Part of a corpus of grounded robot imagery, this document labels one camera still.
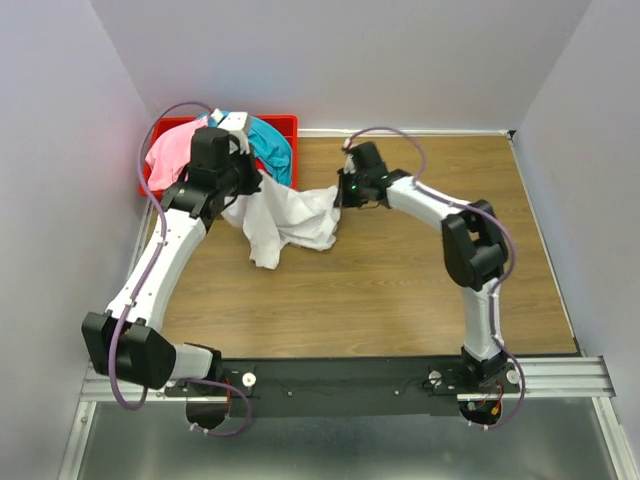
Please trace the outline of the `white t shirt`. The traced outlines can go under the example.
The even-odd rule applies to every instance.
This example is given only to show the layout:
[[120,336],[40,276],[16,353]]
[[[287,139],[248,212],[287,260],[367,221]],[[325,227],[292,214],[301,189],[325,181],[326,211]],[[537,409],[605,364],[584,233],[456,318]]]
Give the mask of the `white t shirt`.
[[264,173],[260,191],[239,196],[222,217],[243,231],[255,266],[274,270],[287,245],[315,251],[333,247],[341,216],[334,205],[337,194],[335,185],[297,191]]

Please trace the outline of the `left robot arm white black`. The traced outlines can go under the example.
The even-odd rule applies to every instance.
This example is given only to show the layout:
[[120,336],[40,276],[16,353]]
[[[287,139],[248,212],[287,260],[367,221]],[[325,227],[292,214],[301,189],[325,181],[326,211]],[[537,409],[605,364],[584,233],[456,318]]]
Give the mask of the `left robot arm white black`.
[[244,131],[202,127],[194,132],[190,161],[156,201],[157,223],[133,272],[104,312],[90,312],[82,323],[97,373],[148,389],[215,378],[219,352],[172,344],[162,336],[162,324],[177,281],[213,221],[228,200],[258,192],[261,181]]

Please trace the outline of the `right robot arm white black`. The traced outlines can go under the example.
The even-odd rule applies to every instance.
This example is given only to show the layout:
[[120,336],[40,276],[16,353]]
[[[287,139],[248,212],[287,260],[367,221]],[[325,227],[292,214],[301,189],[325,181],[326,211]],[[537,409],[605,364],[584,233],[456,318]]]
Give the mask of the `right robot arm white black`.
[[346,140],[345,166],[338,171],[338,208],[377,203],[404,212],[440,232],[449,278],[461,288],[465,339],[461,348],[467,378],[475,387],[496,380],[509,360],[500,329],[499,296],[512,239],[485,200],[463,201],[390,171],[375,143]]

